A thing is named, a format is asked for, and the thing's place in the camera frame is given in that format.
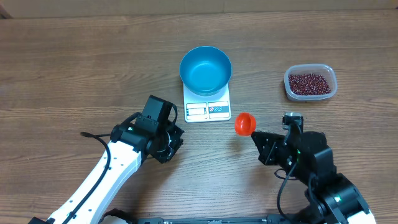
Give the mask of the red measuring scoop blue handle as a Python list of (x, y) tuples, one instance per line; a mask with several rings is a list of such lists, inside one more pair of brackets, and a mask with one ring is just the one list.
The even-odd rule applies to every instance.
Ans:
[(234, 123), (234, 129), (239, 136), (250, 136), (256, 129), (257, 122), (253, 115), (240, 113)]

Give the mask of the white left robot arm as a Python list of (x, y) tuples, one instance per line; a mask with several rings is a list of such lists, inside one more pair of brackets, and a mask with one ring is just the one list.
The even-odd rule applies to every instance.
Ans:
[(29, 223), (137, 223), (118, 209), (105, 212), (124, 183), (152, 156), (160, 163), (171, 160), (182, 145), (184, 130), (170, 121), (160, 132), (148, 132), (131, 123), (116, 125), (109, 143), (100, 135), (82, 132), (105, 146), (103, 157), (76, 192), (46, 220), (34, 217)]

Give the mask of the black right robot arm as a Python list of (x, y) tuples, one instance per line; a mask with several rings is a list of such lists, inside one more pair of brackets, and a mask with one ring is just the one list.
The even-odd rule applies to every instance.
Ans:
[(288, 177), (307, 186), (309, 206), (296, 214), (281, 213), (288, 223), (375, 223), (358, 188), (337, 172), (333, 152), (323, 133), (280, 134), (255, 131), (251, 134), (259, 160), (280, 166)]

